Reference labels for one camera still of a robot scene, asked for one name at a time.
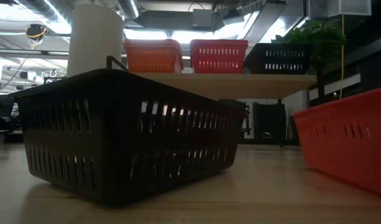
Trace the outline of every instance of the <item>yellow cable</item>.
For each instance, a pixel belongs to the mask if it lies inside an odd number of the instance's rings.
[[[342,35],[345,35],[345,17],[344,17],[344,9],[345,9],[345,0],[342,0]],[[341,46],[341,87],[340,87],[340,99],[342,99],[342,86],[344,82],[344,44]]]
[[[44,31],[42,31],[41,34],[37,34],[37,35],[27,35],[27,34],[26,34],[26,36],[27,36],[27,37],[30,37],[30,38],[36,38],[36,37],[40,37],[40,36],[41,36],[42,34],[44,34],[46,31],[47,31],[47,28],[45,28]]]

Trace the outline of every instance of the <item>cable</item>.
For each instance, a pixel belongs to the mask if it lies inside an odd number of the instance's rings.
[[[344,9],[345,9],[345,0],[342,0],[342,35],[345,35],[345,16],[344,16]],[[343,82],[344,82],[344,44],[341,45],[341,86],[340,86],[340,99],[342,99],[342,88],[343,88]]]
[[[34,50],[34,48],[37,46],[38,44],[35,44],[35,45],[31,45],[31,48],[30,50]],[[17,73],[19,72],[19,70],[22,68],[22,66],[24,65],[24,62],[26,62],[28,58],[28,55],[26,55],[23,59],[23,62],[20,64],[19,68],[16,70],[15,74],[8,80],[8,82],[6,82],[1,88],[0,88],[0,91],[3,90],[17,75]]]
[[[42,43],[42,41],[43,40],[40,40],[40,41],[36,42],[36,41],[34,41],[32,39],[29,39],[27,42],[29,43],[30,46],[33,46],[33,45],[40,45]]]
[[[192,2],[192,3],[190,4],[189,8],[188,8],[188,12],[191,10],[191,7],[192,7],[193,4],[195,4],[195,3],[197,3],[198,5],[200,5],[203,9],[205,9],[204,6],[201,5],[199,2]]]
[[[250,4],[247,4],[245,6],[242,6],[242,8],[247,8],[247,7],[250,7],[254,4],[257,4],[259,2],[262,2],[263,0],[256,0],[256,1],[253,1],[252,3]],[[231,9],[231,8],[237,8],[237,7],[240,7],[239,4],[232,4],[231,6],[227,6],[227,9]]]

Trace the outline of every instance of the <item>table surface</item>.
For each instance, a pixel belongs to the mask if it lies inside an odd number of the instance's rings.
[[[315,75],[137,73],[212,99],[283,99],[316,83]]]
[[[378,195],[309,170],[299,151],[240,145],[229,170],[123,208],[30,175],[22,144],[0,148],[0,223],[381,223]]]

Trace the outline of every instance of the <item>fluorescent light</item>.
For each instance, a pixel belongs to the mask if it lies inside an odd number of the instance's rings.
[[[127,39],[134,40],[165,40],[168,39],[166,32],[161,30],[131,30],[124,29]]]
[[[30,55],[42,55],[40,50],[13,50],[13,49],[0,49],[0,54],[30,54]]]
[[[245,26],[244,22],[237,22],[224,26],[223,28],[214,32],[215,39],[225,39],[231,37],[237,37]]]
[[[264,37],[260,40],[260,43],[271,43],[276,39],[276,35],[284,36],[286,34],[286,24],[278,18],[274,24],[268,29]]]
[[[250,30],[250,28],[252,28],[252,25],[254,24],[255,20],[257,19],[257,16],[260,12],[259,11],[255,11],[253,12],[253,14],[247,14],[245,16],[245,25],[243,27],[243,30],[241,30],[238,34],[238,40],[243,40],[248,31]]]
[[[175,31],[171,39],[180,42],[181,44],[189,44],[191,40],[195,39],[204,39],[210,40],[213,39],[212,32],[196,32],[196,31]]]
[[[68,56],[68,52],[49,52],[50,55]]]
[[[307,20],[309,19],[309,17],[307,16],[307,17],[305,17],[297,26],[296,26],[296,28],[300,28],[300,27],[302,27],[306,22],[307,22]]]

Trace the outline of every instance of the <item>basket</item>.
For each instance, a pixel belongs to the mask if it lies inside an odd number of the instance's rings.
[[[181,45],[176,40],[126,40],[131,72],[181,74],[184,69]]]
[[[305,75],[311,61],[311,48],[298,44],[256,44],[245,66],[253,74]]]
[[[192,40],[190,65],[195,73],[241,73],[247,40]]]
[[[240,110],[100,69],[14,93],[30,173],[108,205],[233,164]]]
[[[294,118],[310,167],[381,194],[381,89]]]

